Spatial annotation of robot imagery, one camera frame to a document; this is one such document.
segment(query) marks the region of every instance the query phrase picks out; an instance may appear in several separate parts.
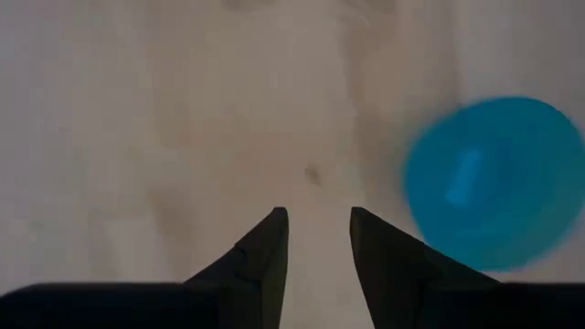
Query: beige surface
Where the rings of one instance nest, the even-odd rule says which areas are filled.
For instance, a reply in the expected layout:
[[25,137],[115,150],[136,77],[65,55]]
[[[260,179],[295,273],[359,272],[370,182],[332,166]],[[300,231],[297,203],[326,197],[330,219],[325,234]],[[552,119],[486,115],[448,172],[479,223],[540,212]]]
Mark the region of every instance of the beige surface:
[[[527,94],[585,127],[584,10],[2,1],[0,290],[181,280],[278,205],[291,216],[282,327],[371,327],[350,207],[416,235],[399,169],[417,131],[461,101]],[[497,276],[584,280],[581,237]]]

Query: blue lid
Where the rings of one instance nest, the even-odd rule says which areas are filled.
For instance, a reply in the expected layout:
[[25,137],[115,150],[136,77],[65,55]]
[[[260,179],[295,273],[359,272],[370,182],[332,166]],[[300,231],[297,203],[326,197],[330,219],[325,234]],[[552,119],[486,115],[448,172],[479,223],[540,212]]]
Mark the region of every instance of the blue lid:
[[421,136],[405,189],[429,245],[476,270],[509,270],[554,247],[577,220],[585,146],[542,101],[483,101]]

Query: white floor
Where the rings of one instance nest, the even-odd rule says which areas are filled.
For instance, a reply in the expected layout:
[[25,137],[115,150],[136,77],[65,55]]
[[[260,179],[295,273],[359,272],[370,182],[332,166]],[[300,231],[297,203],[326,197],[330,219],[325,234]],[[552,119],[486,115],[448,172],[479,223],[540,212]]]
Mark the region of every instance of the white floor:
[[[3,0],[0,290],[182,280],[274,206],[283,328],[371,327],[348,237],[457,104],[547,101],[585,131],[579,0]],[[585,281],[585,227],[503,279]]]

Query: blue plastic lid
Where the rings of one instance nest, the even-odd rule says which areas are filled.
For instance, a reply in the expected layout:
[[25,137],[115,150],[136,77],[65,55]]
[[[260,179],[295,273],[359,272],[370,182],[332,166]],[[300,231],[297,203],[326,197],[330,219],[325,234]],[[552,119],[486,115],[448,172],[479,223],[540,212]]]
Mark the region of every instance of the blue plastic lid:
[[476,270],[509,270],[554,247],[577,220],[585,146],[542,101],[483,101],[421,136],[405,189],[429,245]]

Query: blue circular object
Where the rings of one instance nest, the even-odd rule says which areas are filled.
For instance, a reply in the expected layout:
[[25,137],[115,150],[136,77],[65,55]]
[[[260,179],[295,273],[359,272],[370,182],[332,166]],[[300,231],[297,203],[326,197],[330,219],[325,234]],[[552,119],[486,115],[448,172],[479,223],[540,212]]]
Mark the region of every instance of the blue circular object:
[[432,247],[477,270],[509,270],[554,247],[577,220],[585,146],[542,101],[483,101],[421,136],[405,189]]

